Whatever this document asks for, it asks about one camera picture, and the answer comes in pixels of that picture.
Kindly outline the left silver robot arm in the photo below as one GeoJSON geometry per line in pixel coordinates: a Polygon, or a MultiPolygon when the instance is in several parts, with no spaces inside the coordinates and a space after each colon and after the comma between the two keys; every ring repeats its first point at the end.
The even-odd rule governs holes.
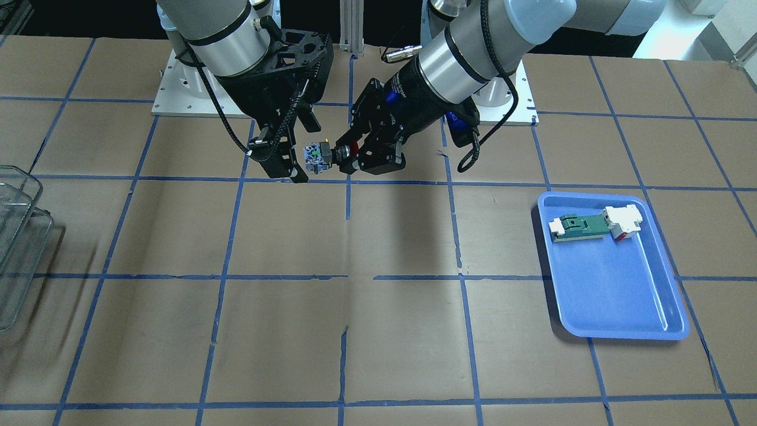
{"type": "Polygon", "coordinates": [[[457,147],[470,151],[460,173],[473,167],[481,146],[519,105],[511,76],[522,57],[561,27],[638,36],[660,18],[665,1],[472,1],[392,78],[371,79],[351,109],[349,129],[322,156],[351,175],[381,175],[406,166],[403,145],[439,118],[457,147]],[[502,78],[513,105],[480,135],[473,95],[502,78]]]}

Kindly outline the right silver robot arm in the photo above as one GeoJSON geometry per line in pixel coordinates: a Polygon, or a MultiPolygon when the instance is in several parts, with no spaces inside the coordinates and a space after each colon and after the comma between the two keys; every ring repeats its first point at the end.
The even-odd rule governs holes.
{"type": "Polygon", "coordinates": [[[324,94],[334,59],[328,33],[283,29],[249,1],[160,1],[179,45],[203,82],[230,137],[270,178],[305,183],[296,157],[295,124],[322,127],[313,105],[324,94]],[[208,80],[213,75],[240,110],[260,127],[243,143],[208,80]]]}

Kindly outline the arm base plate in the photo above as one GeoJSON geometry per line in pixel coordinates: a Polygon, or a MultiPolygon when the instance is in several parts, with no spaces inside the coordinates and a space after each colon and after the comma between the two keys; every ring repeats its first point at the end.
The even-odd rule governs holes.
{"type": "MultiPolygon", "coordinates": [[[[532,89],[528,81],[523,60],[519,62],[515,72],[509,76],[518,94],[518,105],[507,119],[505,125],[532,126],[539,123],[532,89]]],[[[489,81],[471,97],[479,110],[480,122],[483,125],[494,126],[508,113],[513,105],[513,92],[506,81],[498,76],[489,81]]]]}
{"type": "Polygon", "coordinates": [[[217,118],[217,110],[195,68],[183,64],[171,51],[151,109],[173,118],[217,118]]]}

